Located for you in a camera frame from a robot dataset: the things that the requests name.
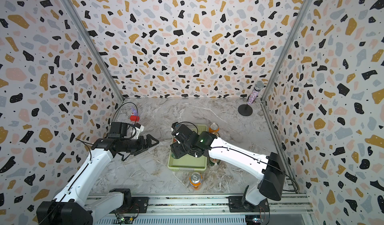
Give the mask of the green red beer can front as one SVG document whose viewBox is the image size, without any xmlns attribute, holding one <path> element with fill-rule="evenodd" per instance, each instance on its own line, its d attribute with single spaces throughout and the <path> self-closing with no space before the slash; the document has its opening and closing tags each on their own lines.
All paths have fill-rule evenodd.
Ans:
<svg viewBox="0 0 384 225">
<path fill-rule="evenodd" d="M 209 158 L 208 159 L 209 166 L 216 166 L 221 164 L 221 160 L 219 159 L 214 159 L 214 158 Z"/>
</svg>

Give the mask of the orange soda can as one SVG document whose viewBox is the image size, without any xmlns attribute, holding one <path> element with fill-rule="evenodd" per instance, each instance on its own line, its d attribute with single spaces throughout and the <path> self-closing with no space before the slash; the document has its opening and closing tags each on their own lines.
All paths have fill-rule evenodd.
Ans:
<svg viewBox="0 0 384 225">
<path fill-rule="evenodd" d="M 210 133 L 217 135 L 219 130 L 220 130 L 220 127 L 217 123 L 214 122 L 214 123 L 210 124 L 210 126 L 209 126 L 209 132 Z"/>
<path fill-rule="evenodd" d="M 194 172 L 190 175 L 189 183 L 192 186 L 192 188 L 198 190 L 203 182 L 203 177 L 200 173 Z"/>
</svg>

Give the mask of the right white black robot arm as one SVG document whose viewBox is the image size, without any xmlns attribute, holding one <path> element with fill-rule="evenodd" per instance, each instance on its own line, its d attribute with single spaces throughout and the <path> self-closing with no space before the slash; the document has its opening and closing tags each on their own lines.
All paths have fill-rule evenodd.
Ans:
<svg viewBox="0 0 384 225">
<path fill-rule="evenodd" d="M 254 176 L 259 183 L 248 187 L 244 193 L 244 201 L 258 206 L 262 201 L 270 199 L 280 201 L 286 174 L 278 154 L 257 154 L 239 148 L 209 133 L 173 131 L 176 140 L 171 150 L 177 158 L 186 154 L 200 157 L 206 156 L 230 163 Z"/>
</svg>

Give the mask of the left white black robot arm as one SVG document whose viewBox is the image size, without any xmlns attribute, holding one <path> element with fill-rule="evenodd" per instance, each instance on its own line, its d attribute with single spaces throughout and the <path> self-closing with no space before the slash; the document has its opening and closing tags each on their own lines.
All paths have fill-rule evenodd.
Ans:
<svg viewBox="0 0 384 225">
<path fill-rule="evenodd" d="M 132 209 L 133 199 L 129 189 L 114 189 L 102 199 L 86 205 L 86 200 L 97 179 L 118 153 L 139 155 L 159 144 L 151 135 L 138 139 L 100 138 L 92 146 L 89 157 L 70 182 L 50 202 L 37 208 L 40 225 L 94 225 L 111 212 Z"/>
</svg>

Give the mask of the light green perforated basket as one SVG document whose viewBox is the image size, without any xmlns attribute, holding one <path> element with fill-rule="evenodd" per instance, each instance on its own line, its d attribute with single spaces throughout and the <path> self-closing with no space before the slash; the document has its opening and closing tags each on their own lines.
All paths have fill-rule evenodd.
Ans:
<svg viewBox="0 0 384 225">
<path fill-rule="evenodd" d="M 205 124 L 196 124 L 197 129 L 192 124 L 185 123 L 185 125 L 192 131 L 197 131 L 198 134 L 202 131 L 208 131 L 208 127 Z M 182 158 L 176 159 L 174 158 L 174 154 L 170 151 L 167 167 L 174 172 L 204 172 L 207 169 L 207 158 L 205 156 L 193 157 L 187 154 Z"/>
</svg>

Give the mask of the small red purple toy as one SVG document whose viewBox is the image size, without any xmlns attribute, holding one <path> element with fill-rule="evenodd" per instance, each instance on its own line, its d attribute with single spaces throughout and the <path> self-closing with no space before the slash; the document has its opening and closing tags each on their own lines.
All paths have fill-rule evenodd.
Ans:
<svg viewBox="0 0 384 225">
<path fill-rule="evenodd" d="M 139 122 L 140 117 L 139 117 L 139 112 L 137 109 L 132 109 L 131 115 L 130 115 L 130 121 L 132 122 Z"/>
</svg>

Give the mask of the glitter microphone on black stand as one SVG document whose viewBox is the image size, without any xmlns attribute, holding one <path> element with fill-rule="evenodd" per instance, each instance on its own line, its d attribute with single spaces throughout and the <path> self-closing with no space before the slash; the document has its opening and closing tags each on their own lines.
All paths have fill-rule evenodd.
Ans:
<svg viewBox="0 0 384 225">
<path fill-rule="evenodd" d="M 242 116 L 251 116 L 253 113 L 253 109 L 251 105 L 258 97 L 260 91 L 264 88 L 264 83 L 259 80 L 255 83 L 254 88 L 251 94 L 248 96 L 246 104 L 242 104 L 238 107 L 238 113 Z"/>
</svg>

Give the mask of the green circuit board left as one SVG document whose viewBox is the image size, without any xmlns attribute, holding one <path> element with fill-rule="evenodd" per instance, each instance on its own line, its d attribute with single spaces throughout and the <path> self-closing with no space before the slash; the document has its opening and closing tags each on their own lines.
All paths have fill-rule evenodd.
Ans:
<svg viewBox="0 0 384 225">
<path fill-rule="evenodd" d="M 117 219 L 117 224 L 119 225 L 132 225 L 134 222 L 134 217 L 123 216 L 121 214 L 115 214 Z"/>
</svg>

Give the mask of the circuit board right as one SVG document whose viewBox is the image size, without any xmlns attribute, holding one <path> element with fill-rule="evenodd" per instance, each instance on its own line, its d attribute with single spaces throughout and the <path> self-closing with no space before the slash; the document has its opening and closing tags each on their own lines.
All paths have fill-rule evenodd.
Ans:
<svg viewBox="0 0 384 225">
<path fill-rule="evenodd" d="M 261 216 L 251 216 L 247 215 L 245 217 L 246 225 L 262 225 L 264 222 L 264 219 L 262 219 Z"/>
</svg>

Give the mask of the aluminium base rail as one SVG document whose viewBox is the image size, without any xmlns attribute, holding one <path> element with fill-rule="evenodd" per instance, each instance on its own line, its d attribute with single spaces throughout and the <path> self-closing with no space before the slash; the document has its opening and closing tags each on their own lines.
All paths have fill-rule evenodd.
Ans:
<svg viewBox="0 0 384 225">
<path fill-rule="evenodd" d="M 133 196 L 134 207 L 112 212 L 97 223 L 118 225 L 115 214 L 134 217 L 133 225 L 246 225 L 245 217 L 261 216 L 263 225 L 316 225 L 304 194 L 284 194 L 280 201 L 267 200 L 247 211 L 240 194 L 175 194 Z"/>
</svg>

